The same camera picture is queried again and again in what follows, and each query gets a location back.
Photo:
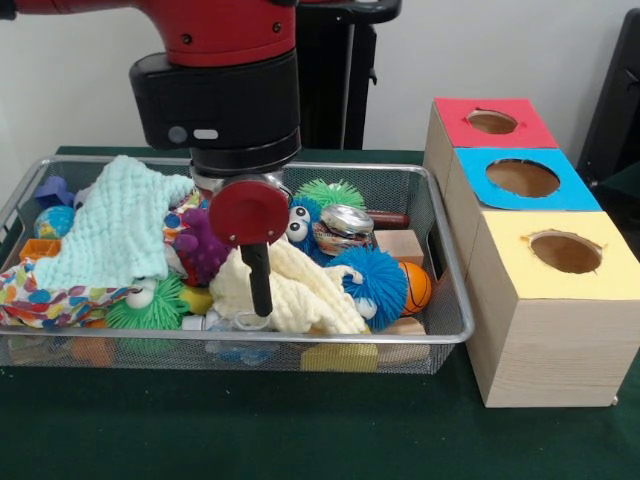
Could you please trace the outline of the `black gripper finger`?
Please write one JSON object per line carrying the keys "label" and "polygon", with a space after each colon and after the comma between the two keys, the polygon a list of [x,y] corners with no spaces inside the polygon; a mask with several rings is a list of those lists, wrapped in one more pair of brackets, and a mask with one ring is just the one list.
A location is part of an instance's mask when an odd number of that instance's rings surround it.
{"label": "black gripper finger", "polygon": [[259,317],[268,317],[272,310],[270,262],[266,243],[243,245],[243,262],[250,268],[249,282],[254,311]]}

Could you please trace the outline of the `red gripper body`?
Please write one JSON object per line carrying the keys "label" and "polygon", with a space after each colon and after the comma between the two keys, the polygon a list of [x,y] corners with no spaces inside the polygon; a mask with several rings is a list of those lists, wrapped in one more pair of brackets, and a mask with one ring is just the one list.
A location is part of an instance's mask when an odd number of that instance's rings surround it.
{"label": "red gripper body", "polygon": [[209,223],[213,234],[231,246],[273,243],[288,226],[288,197],[259,180],[240,180],[212,196]]}

